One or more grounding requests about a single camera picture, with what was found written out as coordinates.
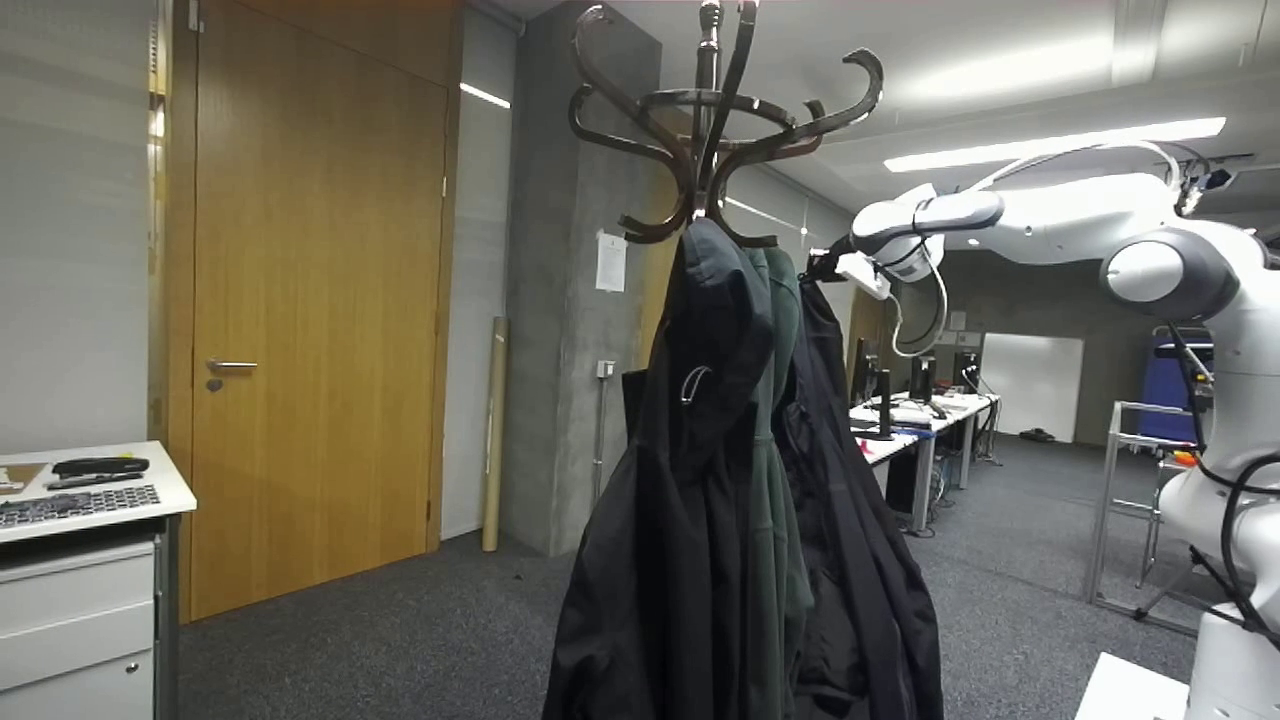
gray carpet floor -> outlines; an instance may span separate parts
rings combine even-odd
[[[1125,456],[1125,492],[1154,492]],[[994,440],[972,488],[912,539],[946,633],[952,720],[1068,720],[1102,651],[1190,680],[1193,613],[1138,623],[1084,605],[1095,447]],[[1107,597],[1141,602],[1141,520],[1112,520]],[[573,555],[453,539],[438,555],[180,633],[184,720],[531,720]]]

black coat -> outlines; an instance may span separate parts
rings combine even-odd
[[[845,415],[839,325],[806,277],[806,342],[777,436],[818,585],[798,718],[939,720],[939,641],[923,577]]]
[[[806,289],[806,342],[777,440],[818,609],[793,718],[936,720],[923,582],[887,520],[834,388],[839,325]],[[744,720],[751,388],[768,294],[716,223],[680,241],[639,428],[615,464],[561,609],[545,720]]]

doorway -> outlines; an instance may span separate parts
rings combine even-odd
[[[403,9],[331,24],[220,0],[184,37],[168,446],[201,501],[190,618],[438,547],[456,44],[403,24],[441,37],[456,9]]]

ceiling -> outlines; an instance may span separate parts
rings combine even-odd
[[[535,17],[555,0],[488,0]],[[688,88],[701,0],[613,0],[664,44],[664,85]],[[737,0],[725,0],[731,49]],[[887,157],[1183,117],[1229,117],[1193,147],[1235,180],[1203,218],[1280,223],[1280,0],[762,0],[744,95],[806,117],[857,102],[852,49],[884,59],[884,102],[777,164],[857,213],[912,184],[960,187],[990,170],[892,178]]]

door handle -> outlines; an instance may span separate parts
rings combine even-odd
[[[204,359],[204,367],[210,367],[213,376],[252,376],[252,373],[257,373],[257,359],[217,358],[217,359]]]

